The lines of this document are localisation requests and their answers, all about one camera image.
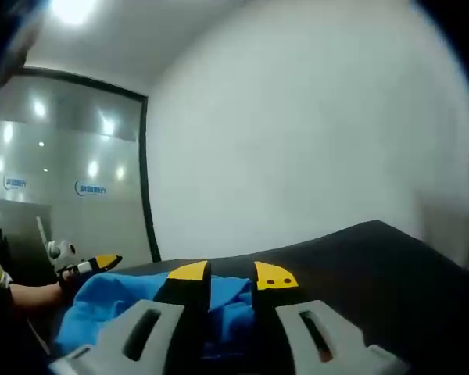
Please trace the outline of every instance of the black padded surface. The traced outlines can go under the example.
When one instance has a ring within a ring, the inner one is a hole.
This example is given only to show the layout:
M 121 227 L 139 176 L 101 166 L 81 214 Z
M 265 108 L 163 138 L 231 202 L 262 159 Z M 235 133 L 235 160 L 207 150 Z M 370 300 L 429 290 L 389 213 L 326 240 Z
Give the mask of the black padded surface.
M 170 260 L 120 271 L 146 275 L 197 259 Z M 469 273 L 424 243 L 380 221 L 312 241 L 230 258 L 211 259 L 212 274 L 252 277 L 253 261 L 283 266 L 306 291 L 409 362 L 434 348 L 462 305 Z

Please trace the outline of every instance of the blue cloth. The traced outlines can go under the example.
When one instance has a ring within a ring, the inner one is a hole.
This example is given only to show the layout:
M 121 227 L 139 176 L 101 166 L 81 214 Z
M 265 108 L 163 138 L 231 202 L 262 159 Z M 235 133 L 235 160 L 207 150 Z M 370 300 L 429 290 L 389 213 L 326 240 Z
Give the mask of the blue cloth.
M 126 276 L 102 273 L 78 291 L 66 311 L 55 346 L 63 355 L 81 345 L 94 345 L 99 331 L 141 299 L 153 300 L 168 273 Z M 208 339 L 204 356 L 220 359 L 241 355 L 253 325 L 249 279 L 212 276 Z

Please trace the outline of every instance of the glove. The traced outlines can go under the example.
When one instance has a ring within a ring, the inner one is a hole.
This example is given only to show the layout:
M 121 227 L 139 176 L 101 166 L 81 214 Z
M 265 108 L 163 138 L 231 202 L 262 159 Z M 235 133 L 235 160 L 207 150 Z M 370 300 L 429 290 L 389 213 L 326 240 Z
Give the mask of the glove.
M 0 265 L 3 270 L 10 273 L 12 268 L 12 258 L 10 256 L 9 243 L 7 242 L 7 236 L 5 236 L 0 228 Z

